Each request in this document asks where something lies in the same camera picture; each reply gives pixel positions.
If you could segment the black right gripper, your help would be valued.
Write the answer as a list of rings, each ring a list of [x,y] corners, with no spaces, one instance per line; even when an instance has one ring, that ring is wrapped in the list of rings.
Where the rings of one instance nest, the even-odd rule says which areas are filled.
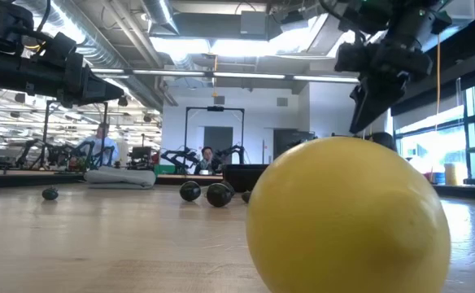
[[[431,73],[432,67],[432,59],[421,50],[419,42],[342,43],[338,47],[334,70],[364,75],[350,93],[355,109],[349,131],[358,133],[366,129],[404,96],[408,77],[400,75],[424,78]],[[367,77],[382,74],[396,78]]]

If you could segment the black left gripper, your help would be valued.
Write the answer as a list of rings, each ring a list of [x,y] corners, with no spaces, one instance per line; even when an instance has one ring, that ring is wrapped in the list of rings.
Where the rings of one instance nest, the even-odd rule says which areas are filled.
[[[76,52],[76,42],[63,33],[53,38],[48,52],[50,63],[58,69],[57,80],[49,86],[65,108],[72,108],[82,96],[84,105],[108,103],[124,106],[123,90],[83,68],[83,56]]]

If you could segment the yellow lemon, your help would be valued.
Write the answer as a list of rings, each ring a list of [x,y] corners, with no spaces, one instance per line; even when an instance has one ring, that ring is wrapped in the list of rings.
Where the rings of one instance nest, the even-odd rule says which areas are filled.
[[[251,193],[246,240],[272,293],[441,293],[451,258],[427,179],[395,151],[349,137],[276,158]]]

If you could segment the dark avocado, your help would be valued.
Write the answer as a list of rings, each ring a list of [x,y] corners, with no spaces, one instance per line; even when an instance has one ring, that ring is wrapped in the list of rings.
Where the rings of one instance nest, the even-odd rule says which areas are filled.
[[[187,181],[181,185],[179,193],[184,201],[192,202],[202,194],[202,189],[196,181]]]
[[[223,183],[214,183],[207,188],[207,202],[216,208],[227,205],[233,196],[233,192]]]

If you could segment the black plastic tupperware container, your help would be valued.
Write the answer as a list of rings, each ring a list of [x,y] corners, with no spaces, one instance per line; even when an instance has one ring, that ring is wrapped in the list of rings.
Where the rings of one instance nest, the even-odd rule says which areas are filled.
[[[252,191],[267,164],[227,164],[223,178],[236,192]]]

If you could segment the grey mesh office chair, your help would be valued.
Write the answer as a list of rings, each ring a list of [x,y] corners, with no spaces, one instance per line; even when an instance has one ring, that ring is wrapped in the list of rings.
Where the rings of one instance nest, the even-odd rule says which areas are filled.
[[[384,147],[391,149],[392,151],[397,151],[395,140],[391,134],[386,132],[373,133],[369,136],[369,140],[380,144]]]

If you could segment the long ceiling light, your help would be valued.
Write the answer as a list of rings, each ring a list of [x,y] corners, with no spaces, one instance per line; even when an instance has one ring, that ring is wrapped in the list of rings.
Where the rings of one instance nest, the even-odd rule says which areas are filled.
[[[265,79],[265,80],[284,80],[286,75],[283,74],[266,74],[266,73],[250,73],[250,72],[213,72],[215,78],[240,78],[240,79]]]
[[[343,83],[343,84],[356,84],[358,79],[356,77],[340,77],[340,76],[304,76],[294,75],[294,81],[307,81],[307,82],[321,82],[321,83]]]
[[[177,71],[177,70],[158,70],[158,69],[134,69],[133,75],[149,75],[162,77],[204,77],[205,72],[199,71]]]

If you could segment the person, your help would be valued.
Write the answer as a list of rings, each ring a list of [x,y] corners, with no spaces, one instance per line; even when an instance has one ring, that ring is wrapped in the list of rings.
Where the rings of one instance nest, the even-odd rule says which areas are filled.
[[[213,150],[209,146],[205,146],[202,149],[202,159],[198,162],[195,167],[195,175],[216,175],[221,173],[220,171],[220,160],[215,157]]]
[[[102,146],[109,146],[109,147],[114,146],[115,151],[113,153],[112,163],[111,163],[111,165],[113,165],[119,159],[119,148],[118,148],[117,143],[108,136],[109,128],[110,128],[109,124],[101,123],[97,127],[96,134],[85,138],[82,142],[93,141],[94,152],[98,152]]]

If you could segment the yellow canister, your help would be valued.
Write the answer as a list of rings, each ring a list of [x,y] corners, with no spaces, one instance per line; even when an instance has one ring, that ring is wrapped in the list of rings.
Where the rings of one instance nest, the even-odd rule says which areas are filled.
[[[460,179],[458,175],[458,164],[448,163],[444,164],[445,168],[445,183],[447,186],[459,186]]]

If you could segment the silver ventilation duct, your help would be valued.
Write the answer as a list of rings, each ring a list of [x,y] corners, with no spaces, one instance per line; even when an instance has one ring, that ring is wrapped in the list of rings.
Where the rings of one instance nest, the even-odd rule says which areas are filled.
[[[54,36],[61,32],[75,40],[77,52],[84,55],[94,68],[128,68],[129,63],[82,12],[73,0],[15,0],[16,5],[33,14],[34,23],[40,24],[50,4],[50,14],[43,27],[45,33]]]

